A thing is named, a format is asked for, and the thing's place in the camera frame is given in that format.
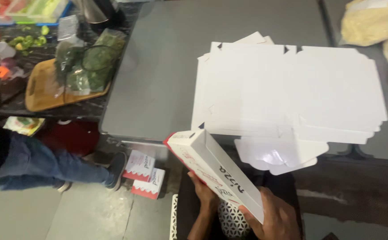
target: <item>chopped green pepper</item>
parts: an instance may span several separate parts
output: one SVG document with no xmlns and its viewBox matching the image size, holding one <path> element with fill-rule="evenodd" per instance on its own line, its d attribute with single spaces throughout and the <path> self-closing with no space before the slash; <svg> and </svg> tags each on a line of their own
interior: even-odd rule
<svg viewBox="0 0 388 240">
<path fill-rule="evenodd" d="M 50 32 L 50 29 L 48 26 L 44 25 L 41 27 L 41 35 L 47 35 Z"/>
</svg>

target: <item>jeans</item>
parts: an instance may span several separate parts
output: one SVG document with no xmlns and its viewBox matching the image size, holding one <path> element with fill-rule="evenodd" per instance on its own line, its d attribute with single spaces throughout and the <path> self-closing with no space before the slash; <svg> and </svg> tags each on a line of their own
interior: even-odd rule
<svg viewBox="0 0 388 240">
<path fill-rule="evenodd" d="M 0 167 L 0 190 L 52 186 L 65 181 L 109 185 L 114 175 L 102 166 L 60 150 L 53 153 L 35 138 L 11 133 L 9 155 Z"/>
</svg>

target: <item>floor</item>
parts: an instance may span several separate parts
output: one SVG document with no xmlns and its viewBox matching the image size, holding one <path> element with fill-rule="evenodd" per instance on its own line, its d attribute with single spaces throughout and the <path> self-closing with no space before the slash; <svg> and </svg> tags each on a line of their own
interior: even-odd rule
<svg viewBox="0 0 388 240">
<path fill-rule="evenodd" d="M 109 138 L 101 137 L 100 143 L 104 152 L 124 147 Z M 170 156 L 156 166 L 166 170 L 157 200 L 131 194 L 129 180 L 117 192 L 99 184 L 74 184 L 63 194 L 51 188 L 0 192 L 0 240 L 167 240 L 182 164 Z M 340 240 L 388 240 L 388 228 L 376 224 L 314 214 L 303 219 L 307 240 L 330 232 Z"/>
</svg>

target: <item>black countertop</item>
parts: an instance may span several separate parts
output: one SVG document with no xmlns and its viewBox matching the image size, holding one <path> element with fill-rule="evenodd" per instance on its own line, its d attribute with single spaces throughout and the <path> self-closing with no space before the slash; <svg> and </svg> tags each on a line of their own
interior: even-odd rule
<svg viewBox="0 0 388 240">
<path fill-rule="evenodd" d="M 132 30 L 132 27 L 138 17 L 138 10 L 142 6 L 142 3 L 119 3 L 120 8 L 124 12 L 127 18 L 127 22 L 119 28 L 122 32 L 128 35 Z M 74 6 L 70 10 L 68 15 L 77 14 L 79 15 L 78 9 Z M 14 25 L 14 26 L 0 26 L 1 39 L 11 40 L 17 36 L 27 36 L 30 31 L 33 32 L 33 36 L 38 35 L 40 27 L 32 26 L 31 30 L 23 31 L 26 25 Z M 84 32 L 84 40 L 89 44 L 95 43 L 98 35 L 95 34 L 90 28 L 86 27 Z M 50 27 L 50 35 L 57 35 L 57 27 Z M 42 61 L 53 59 L 55 56 L 55 48 L 58 42 L 56 38 L 50 40 L 49 43 L 42 47 L 33 47 L 28 51 L 33 51 L 28 56 L 24 57 L 18 52 L 17 62 L 26 72 L 31 71 L 34 66 Z M 47 117 L 57 119 L 83 119 L 87 121 L 99 121 L 103 109 L 106 106 L 107 94 L 97 98 L 68 104 L 65 106 L 48 109 L 41 112 L 30 112 L 25 107 L 25 91 L 16 94 L 6 103 L 0 107 L 0 116 L 25 116 L 25 117 Z"/>
</svg>

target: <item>white plastic cup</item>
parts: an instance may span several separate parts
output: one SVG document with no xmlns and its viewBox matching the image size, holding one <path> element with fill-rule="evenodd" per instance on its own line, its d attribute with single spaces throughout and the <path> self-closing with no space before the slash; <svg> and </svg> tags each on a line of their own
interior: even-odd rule
<svg viewBox="0 0 388 240">
<path fill-rule="evenodd" d="M 6 42 L 0 42 L 0 61 L 5 58 L 12 58 L 16 55 L 16 50 Z"/>
</svg>

